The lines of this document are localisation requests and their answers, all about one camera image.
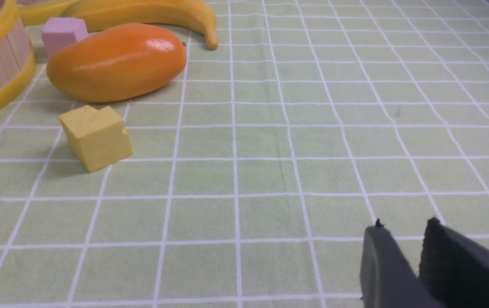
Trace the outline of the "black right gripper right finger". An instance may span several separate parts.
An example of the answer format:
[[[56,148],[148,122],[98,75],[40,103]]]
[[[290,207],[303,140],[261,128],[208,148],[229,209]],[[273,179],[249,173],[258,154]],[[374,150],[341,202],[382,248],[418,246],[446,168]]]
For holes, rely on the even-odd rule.
[[[418,279],[447,308],[489,308],[489,249],[431,218]]]

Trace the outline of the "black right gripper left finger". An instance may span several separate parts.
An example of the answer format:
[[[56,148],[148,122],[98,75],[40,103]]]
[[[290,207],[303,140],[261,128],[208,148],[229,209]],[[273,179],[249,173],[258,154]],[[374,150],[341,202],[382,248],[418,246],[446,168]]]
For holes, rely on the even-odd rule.
[[[417,279],[391,232],[380,219],[362,242],[360,287],[364,308],[442,308]]]

